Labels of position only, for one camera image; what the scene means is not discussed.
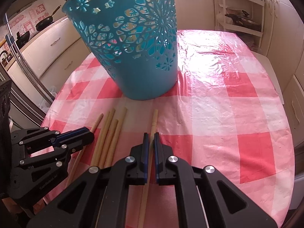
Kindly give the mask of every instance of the pink checkered tablecloth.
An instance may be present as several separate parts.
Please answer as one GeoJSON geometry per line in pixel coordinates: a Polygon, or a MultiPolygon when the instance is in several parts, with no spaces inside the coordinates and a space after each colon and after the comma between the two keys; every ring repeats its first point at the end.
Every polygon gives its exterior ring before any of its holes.
{"type": "MultiPolygon", "coordinates": [[[[153,100],[130,100],[90,54],[66,81],[43,126],[60,132],[91,128],[100,113],[115,107],[118,116],[126,106],[116,162],[142,143],[158,109],[157,131],[174,155],[196,167],[215,166],[281,226],[293,189],[294,151],[283,106],[267,73],[235,34],[186,30],[177,35],[178,81],[169,92],[153,100]]],[[[99,131],[76,177],[88,169],[99,131]]],[[[45,200],[55,198],[65,183],[45,200]]],[[[141,191],[142,186],[130,187],[132,212],[127,212],[126,227],[137,227],[141,191]]],[[[178,227],[174,187],[151,180],[144,227],[178,227]]]]}

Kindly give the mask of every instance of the utensil holder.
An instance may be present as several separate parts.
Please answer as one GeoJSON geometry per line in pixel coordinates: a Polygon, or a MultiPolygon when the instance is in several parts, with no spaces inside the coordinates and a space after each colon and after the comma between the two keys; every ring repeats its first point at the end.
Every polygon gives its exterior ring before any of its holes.
{"type": "Polygon", "coordinates": [[[62,11],[125,96],[152,99],[174,86],[174,0],[67,0],[62,11]]]}

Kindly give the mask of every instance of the drawer handle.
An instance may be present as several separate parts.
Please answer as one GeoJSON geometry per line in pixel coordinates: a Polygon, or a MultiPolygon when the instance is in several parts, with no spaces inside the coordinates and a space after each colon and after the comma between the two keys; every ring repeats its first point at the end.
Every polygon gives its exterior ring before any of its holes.
{"type": "Polygon", "coordinates": [[[56,42],[57,42],[59,39],[56,39],[56,40],[54,41],[54,43],[51,44],[51,46],[53,46],[54,44],[56,44],[56,42]]]}
{"type": "Polygon", "coordinates": [[[298,116],[297,116],[297,113],[295,112],[295,108],[294,108],[294,106],[293,106],[293,101],[291,101],[291,106],[292,106],[292,111],[293,111],[293,113],[294,113],[294,116],[296,117],[298,123],[300,123],[300,120],[299,120],[299,118],[298,118],[298,116]]]}
{"type": "Polygon", "coordinates": [[[72,63],[73,63],[73,61],[71,61],[71,63],[64,70],[66,70],[72,63]]]}

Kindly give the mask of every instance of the silver bolt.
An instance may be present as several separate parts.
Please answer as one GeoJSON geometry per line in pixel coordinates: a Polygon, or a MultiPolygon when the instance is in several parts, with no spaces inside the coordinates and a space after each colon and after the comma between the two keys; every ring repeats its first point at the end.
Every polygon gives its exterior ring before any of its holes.
{"type": "Polygon", "coordinates": [[[173,156],[170,156],[170,157],[168,158],[168,160],[169,160],[171,163],[175,163],[175,162],[178,161],[178,157],[173,155],[173,156]]]}
{"type": "Polygon", "coordinates": [[[135,158],[134,158],[133,156],[127,156],[125,160],[126,160],[126,162],[128,162],[128,163],[132,163],[132,162],[135,161],[135,158]]]}
{"type": "Polygon", "coordinates": [[[92,167],[90,167],[90,168],[89,168],[89,172],[92,173],[92,174],[98,172],[98,167],[97,167],[97,166],[92,166],[92,167]]]}
{"type": "Polygon", "coordinates": [[[205,171],[207,173],[213,173],[215,171],[215,168],[212,165],[208,165],[206,166],[205,171]]]}

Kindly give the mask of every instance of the wok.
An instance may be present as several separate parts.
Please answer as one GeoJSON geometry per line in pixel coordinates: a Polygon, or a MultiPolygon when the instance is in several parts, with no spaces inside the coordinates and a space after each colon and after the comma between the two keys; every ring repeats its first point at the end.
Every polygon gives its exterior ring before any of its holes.
{"type": "Polygon", "coordinates": [[[36,25],[36,30],[41,32],[43,29],[47,28],[49,25],[53,23],[53,15],[60,9],[61,5],[58,6],[51,16],[44,18],[42,21],[38,22],[36,25]]]}

